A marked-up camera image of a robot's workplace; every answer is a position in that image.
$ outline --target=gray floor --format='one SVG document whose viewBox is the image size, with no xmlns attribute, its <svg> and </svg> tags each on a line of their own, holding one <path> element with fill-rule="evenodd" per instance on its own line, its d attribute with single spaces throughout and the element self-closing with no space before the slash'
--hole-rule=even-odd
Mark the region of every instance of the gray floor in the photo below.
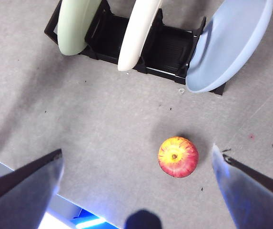
<svg viewBox="0 0 273 229">
<path fill-rule="evenodd" d="M 134 4 L 109 2 L 121 16 Z M 164 21 L 197 28 L 221 2 L 165 0 Z M 147 209 L 164 229 L 234 228 L 209 152 L 213 143 L 231 148 L 229 155 L 273 177 L 273 16 L 221 97 L 180 94 L 181 85 L 157 76 L 62 56 L 43 33 L 56 4 L 0 0 L 0 161 L 18 168 L 62 148 L 60 194 L 120 227 Z M 173 135 L 187 136 L 200 153 L 187 178 L 171 178 L 157 162 Z"/>
</svg>

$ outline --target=debris on floor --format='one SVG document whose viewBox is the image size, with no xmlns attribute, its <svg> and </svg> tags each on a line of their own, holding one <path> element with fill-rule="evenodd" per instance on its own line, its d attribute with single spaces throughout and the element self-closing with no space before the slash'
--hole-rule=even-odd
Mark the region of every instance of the debris on floor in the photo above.
<svg viewBox="0 0 273 229">
<path fill-rule="evenodd" d="M 231 151 L 231 150 L 232 150 L 232 148 L 230 148 L 230 149 L 225 149 L 225 150 L 222 151 L 222 153 L 225 153 L 225 152 L 228 152 L 228 151 Z"/>
<path fill-rule="evenodd" d="M 180 88 L 180 89 L 179 89 L 179 93 L 180 93 L 180 94 L 184 94 L 185 91 L 186 91 L 185 88 Z"/>
<path fill-rule="evenodd" d="M 254 140 L 254 139 L 255 139 L 255 135 L 250 134 L 250 135 L 249 135 L 249 138 L 252 139 L 252 140 Z"/>
</svg>

